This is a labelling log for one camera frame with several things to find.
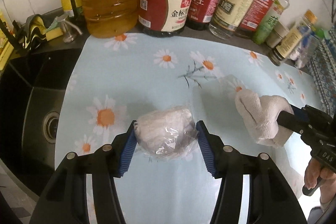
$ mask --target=bottle cap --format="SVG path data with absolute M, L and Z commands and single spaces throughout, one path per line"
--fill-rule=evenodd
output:
M 316 23 L 317 17 L 312 13 L 311 10 L 307 10 L 307 12 L 304 15 L 310 21 L 311 24 Z

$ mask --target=sink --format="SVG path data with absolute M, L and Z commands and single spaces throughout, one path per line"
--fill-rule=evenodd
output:
M 0 158 L 38 196 L 54 172 L 59 113 L 81 51 L 13 59 L 0 79 Z

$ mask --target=patterned cloth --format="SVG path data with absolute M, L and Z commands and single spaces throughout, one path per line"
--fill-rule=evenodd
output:
M 308 64 L 316 84 L 323 111 L 333 116 L 336 109 L 336 26 L 323 39 Z

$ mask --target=cloth rag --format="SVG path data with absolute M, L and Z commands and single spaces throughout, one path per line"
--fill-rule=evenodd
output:
M 252 90 L 242 89 L 237 93 L 235 102 L 247 131 L 256 143 L 276 148 L 282 147 L 292 135 L 291 130 L 277 123 L 281 111 L 293 114 L 285 98 L 277 95 L 259 97 Z

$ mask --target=plastic bag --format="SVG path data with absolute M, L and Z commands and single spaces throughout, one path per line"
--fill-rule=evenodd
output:
M 198 131 L 185 106 L 153 111 L 134 123 L 138 144 L 145 154 L 171 160 L 188 155 L 197 143 Z

